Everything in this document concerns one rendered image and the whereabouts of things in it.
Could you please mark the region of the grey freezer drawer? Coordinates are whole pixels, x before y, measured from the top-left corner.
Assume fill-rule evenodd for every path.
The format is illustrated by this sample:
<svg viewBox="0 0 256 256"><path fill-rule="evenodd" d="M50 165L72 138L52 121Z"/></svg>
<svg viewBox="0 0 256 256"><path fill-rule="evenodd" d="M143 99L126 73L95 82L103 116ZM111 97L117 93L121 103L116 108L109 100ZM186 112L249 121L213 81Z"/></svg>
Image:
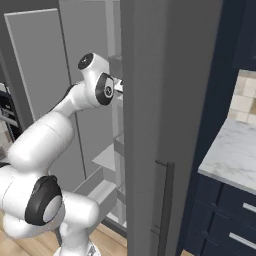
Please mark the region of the grey freezer drawer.
<svg viewBox="0 0 256 256"><path fill-rule="evenodd" d="M100 213L106 216L117 203L115 173L106 167L99 167L75 189L75 193L97 201Z"/></svg>

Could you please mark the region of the navy base cabinet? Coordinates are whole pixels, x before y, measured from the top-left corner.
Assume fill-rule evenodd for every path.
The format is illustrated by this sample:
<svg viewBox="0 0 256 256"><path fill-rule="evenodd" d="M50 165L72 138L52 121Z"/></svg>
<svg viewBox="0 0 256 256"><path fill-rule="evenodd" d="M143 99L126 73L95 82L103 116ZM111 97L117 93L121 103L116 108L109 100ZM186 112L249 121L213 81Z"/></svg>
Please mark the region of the navy base cabinet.
<svg viewBox="0 0 256 256"><path fill-rule="evenodd" d="M224 184L203 175L199 176L185 242L185 250L194 256L238 256L220 246L209 236L209 230L215 214L221 214L256 229L256 226L242 221L218 206Z"/></svg>

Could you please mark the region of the large navy drawer front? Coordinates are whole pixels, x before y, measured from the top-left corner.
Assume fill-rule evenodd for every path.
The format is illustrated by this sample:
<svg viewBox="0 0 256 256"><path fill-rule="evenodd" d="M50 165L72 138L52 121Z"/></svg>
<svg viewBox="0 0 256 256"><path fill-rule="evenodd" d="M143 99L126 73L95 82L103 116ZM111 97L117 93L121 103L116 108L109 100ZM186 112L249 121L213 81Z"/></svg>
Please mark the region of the large navy drawer front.
<svg viewBox="0 0 256 256"><path fill-rule="evenodd" d="M238 256L256 256L256 250L229 238L230 232L256 244L256 229L221 214L215 214L209 236L220 246Z"/></svg>

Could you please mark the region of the pale grey fridge shelf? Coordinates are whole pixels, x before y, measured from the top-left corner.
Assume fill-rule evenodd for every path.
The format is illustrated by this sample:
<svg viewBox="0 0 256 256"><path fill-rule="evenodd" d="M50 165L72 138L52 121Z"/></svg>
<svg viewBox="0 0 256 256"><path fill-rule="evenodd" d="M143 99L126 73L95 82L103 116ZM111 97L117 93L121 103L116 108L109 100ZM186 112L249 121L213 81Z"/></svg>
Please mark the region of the pale grey fridge shelf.
<svg viewBox="0 0 256 256"><path fill-rule="evenodd" d="M114 144L111 144L105 150L103 150L97 157L93 159L93 162L114 171L115 170Z"/></svg>

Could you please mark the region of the plain grey fridge door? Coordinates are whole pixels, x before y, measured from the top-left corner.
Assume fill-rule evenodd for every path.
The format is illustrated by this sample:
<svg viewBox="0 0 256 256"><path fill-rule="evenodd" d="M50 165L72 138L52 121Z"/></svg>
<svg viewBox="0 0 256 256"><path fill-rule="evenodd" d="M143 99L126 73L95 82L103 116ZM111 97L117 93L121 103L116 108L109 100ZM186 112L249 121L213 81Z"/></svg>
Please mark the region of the plain grey fridge door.
<svg viewBox="0 0 256 256"><path fill-rule="evenodd" d="M65 94L67 61L57 8L4 14L21 72L33 121L46 114ZM50 168L59 185L73 192L85 179L75 115L74 139Z"/></svg>

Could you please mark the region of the grey fridge body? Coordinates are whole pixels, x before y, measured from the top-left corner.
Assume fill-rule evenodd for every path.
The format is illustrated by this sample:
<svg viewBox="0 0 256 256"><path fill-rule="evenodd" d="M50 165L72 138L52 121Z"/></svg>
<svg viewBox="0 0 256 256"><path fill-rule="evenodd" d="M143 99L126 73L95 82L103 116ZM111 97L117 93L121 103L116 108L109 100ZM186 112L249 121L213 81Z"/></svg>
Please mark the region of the grey fridge body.
<svg viewBox="0 0 256 256"><path fill-rule="evenodd" d="M111 73L121 76L120 2L118 0L60 0L71 80L82 74L79 60L94 52L110 62ZM84 175L90 176L100 166L93 162L103 150L114 144L115 182L119 196L125 193L124 157L119 154L116 136L123 122L118 98L106 107L85 110L76 115L78 140Z"/></svg>

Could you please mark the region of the small navy drawer front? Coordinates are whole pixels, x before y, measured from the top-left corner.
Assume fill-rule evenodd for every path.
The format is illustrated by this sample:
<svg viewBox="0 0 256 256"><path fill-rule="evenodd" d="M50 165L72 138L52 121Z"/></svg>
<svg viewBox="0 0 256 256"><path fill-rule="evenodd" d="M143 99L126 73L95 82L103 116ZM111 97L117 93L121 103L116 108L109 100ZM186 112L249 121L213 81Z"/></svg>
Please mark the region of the small navy drawer front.
<svg viewBox="0 0 256 256"><path fill-rule="evenodd" d="M256 226L256 213L244 209L243 203L256 207L256 195L226 184L223 185L218 206L242 221Z"/></svg>

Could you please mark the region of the navy wall cupboard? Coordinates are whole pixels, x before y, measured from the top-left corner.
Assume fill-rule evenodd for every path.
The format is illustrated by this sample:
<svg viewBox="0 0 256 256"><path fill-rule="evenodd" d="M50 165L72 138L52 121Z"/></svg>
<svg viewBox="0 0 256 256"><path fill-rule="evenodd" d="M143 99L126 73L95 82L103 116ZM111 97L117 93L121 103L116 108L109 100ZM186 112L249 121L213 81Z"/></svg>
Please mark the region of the navy wall cupboard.
<svg viewBox="0 0 256 256"><path fill-rule="evenodd" d="M247 0L233 65L256 71L256 0Z"/></svg>

